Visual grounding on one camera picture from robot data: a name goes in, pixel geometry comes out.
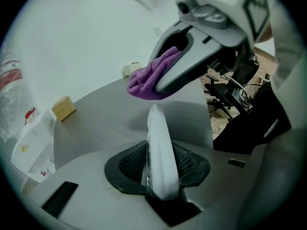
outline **purple cloth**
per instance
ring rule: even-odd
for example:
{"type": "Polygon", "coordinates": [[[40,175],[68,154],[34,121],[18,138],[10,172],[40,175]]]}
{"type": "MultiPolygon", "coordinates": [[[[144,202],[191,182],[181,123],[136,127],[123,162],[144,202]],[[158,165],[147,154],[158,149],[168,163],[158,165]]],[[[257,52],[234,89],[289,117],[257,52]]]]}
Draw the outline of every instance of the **purple cloth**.
{"type": "Polygon", "coordinates": [[[172,94],[157,93],[154,88],[161,74],[178,59],[180,51],[174,46],[143,69],[131,73],[127,91],[144,100],[162,100],[172,94]]]}

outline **small box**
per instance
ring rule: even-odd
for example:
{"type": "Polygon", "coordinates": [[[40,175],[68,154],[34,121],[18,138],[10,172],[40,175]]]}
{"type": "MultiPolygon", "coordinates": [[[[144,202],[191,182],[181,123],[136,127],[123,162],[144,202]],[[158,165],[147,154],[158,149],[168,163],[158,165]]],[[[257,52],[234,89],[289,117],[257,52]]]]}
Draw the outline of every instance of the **small box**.
{"type": "Polygon", "coordinates": [[[76,108],[73,105],[71,98],[69,96],[63,97],[58,102],[56,102],[52,107],[52,111],[59,121],[63,121],[75,110],[76,108]]]}

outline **office chair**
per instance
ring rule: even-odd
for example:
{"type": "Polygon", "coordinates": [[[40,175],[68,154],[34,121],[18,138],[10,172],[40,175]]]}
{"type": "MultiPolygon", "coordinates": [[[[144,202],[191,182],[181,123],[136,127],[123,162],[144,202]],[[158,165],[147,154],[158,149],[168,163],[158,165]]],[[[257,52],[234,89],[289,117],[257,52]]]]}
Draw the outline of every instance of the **office chair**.
{"type": "MultiPolygon", "coordinates": [[[[251,59],[244,63],[244,65],[240,66],[232,75],[232,78],[236,80],[241,85],[247,84],[252,77],[256,74],[256,72],[259,69],[259,63],[257,61],[257,58],[254,56],[251,57],[251,59]]],[[[215,84],[215,82],[218,82],[219,80],[209,74],[206,75],[207,78],[211,80],[211,83],[205,84],[205,88],[209,91],[211,96],[214,96],[213,102],[207,102],[208,105],[212,105],[215,107],[215,111],[217,109],[221,109],[223,112],[225,112],[229,119],[228,121],[232,120],[232,116],[230,113],[226,110],[226,107],[228,110],[232,106],[234,106],[240,113],[246,113],[245,107],[240,101],[238,97],[237,90],[239,89],[239,86],[236,85],[234,82],[229,81],[226,83],[218,83],[215,84]]]]}

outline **black mesh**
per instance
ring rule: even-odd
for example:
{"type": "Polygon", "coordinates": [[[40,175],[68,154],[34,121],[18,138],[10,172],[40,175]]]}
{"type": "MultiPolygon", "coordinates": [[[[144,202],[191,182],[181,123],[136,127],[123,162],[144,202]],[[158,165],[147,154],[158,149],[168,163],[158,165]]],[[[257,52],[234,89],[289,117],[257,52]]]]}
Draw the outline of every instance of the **black mesh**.
{"type": "Polygon", "coordinates": [[[147,147],[143,146],[124,157],[119,162],[119,170],[129,179],[141,183],[146,164],[147,147]]]}
{"type": "Polygon", "coordinates": [[[195,167],[195,162],[190,159],[185,153],[174,149],[174,155],[176,159],[179,178],[193,170],[193,168],[195,167]]]}

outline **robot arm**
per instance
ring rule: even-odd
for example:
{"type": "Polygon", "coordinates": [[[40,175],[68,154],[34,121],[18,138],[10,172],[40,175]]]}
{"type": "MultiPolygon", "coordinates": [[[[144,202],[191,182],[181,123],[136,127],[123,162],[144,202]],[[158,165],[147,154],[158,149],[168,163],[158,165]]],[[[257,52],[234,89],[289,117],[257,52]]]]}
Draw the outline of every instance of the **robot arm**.
{"type": "Polygon", "coordinates": [[[204,75],[235,71],[253,52],[269,21],[267,0],[177,0],[179,21],[159,39],[150,61],[172,46],[181,57],[158,81],[155,90],[176,92],[204,75]]]}

